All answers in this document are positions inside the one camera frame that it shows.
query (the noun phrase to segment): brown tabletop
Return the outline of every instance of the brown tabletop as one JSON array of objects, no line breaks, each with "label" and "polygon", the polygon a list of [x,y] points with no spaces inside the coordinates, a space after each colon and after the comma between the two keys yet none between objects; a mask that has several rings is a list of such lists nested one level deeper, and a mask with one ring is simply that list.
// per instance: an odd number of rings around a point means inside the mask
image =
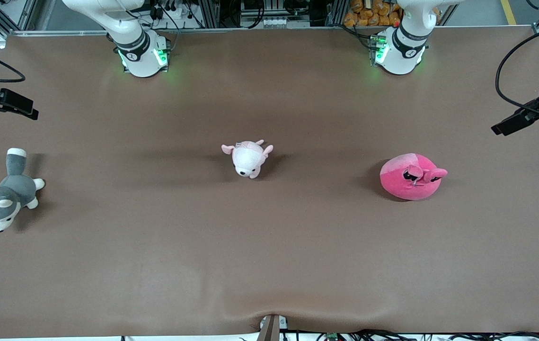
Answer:
[{"label": "brown tabletop", "polygon": [[[341,30],[183,35],[170,70],[124,74],[96,37],[11,37],[8,87],[40,119],[0,114],[43,177],[40,207],[0,233],[0,337],[251,332],[539,331],[539,121],[494,74],[529,27],[441,28],[408,76],[370,67]],[[1,70],[0,76],[10,76]],[[503,70],[539,90],[539,39]],[[258,179],[221,144],[275,145]],[[386,159],[449,175],[425,201],[384,192]]]}]

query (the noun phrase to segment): embroidered black eye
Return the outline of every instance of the embroidered black eye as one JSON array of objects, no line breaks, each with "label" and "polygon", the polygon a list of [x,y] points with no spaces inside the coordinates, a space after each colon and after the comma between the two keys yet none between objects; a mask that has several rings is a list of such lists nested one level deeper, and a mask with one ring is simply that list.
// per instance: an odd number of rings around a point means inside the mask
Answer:
[{"label": "embroidered black eye", "polygon": [[406,179],[406,180],[415,181],[418,178],[419,177],[415,177],[414,175],[410,175],[410,173],[408,173],[408,171],[404,172],[404,179]]}]

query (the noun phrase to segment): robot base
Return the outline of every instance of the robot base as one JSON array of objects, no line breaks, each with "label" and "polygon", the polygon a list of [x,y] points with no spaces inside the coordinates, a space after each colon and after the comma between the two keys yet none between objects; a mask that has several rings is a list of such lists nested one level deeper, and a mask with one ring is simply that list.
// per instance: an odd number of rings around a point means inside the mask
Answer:
[{"label": "robot base", "polygon": [[130,61],[120,54],[124,72],[142,78],[168,71],[170,60],[170,41],[154,31],[146,32],[150,35],[150,47],[141,55],[140,60]]},{"label": "robot base", "polygon": [[392,37],[394,31],[394,27],[389,27],[377,34],[379,36],[385,36],[386,41],[380,51],[371,51],[371,61],[373,61],[373,64],[381,65],[386,71],[394,75],[405,75],[406,73],[410,73],[421,62],[421,56],[423,56],[425,48],[423,47],[414,58],[404,58],[402,53],[393,45]]}]

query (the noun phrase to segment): pile of brown objects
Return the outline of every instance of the pile of brown objects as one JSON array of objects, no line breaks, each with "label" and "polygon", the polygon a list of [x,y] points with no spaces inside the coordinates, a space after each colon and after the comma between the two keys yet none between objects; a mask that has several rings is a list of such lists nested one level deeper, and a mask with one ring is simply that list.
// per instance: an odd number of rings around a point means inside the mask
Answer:
[{"label": "pile of brown objects", "polygon": [[[372,0],[371,3],[371,8],[368,8],[364,5],[364,0],[350,0],[351,11],[345,15],[343,25],[347,27],[399,26],[404,16],[404,10],[398,4],[391,4],[382,0]],[[437,8],[433,9],[433,11],[440,18],[440,11]]]}]

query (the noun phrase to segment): pink round plush toy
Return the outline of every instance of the pink round plush toy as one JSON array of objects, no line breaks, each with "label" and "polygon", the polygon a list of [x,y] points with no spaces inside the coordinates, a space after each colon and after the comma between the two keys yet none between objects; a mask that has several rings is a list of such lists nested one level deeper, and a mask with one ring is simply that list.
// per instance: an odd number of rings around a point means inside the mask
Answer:
[{"label": "pink round plush toy", "polygon": [[420,154],[392,158],[381,168],[381,184],[394,196],[406,200],[425,199],[433,194],[448,172],[437,168]]}]

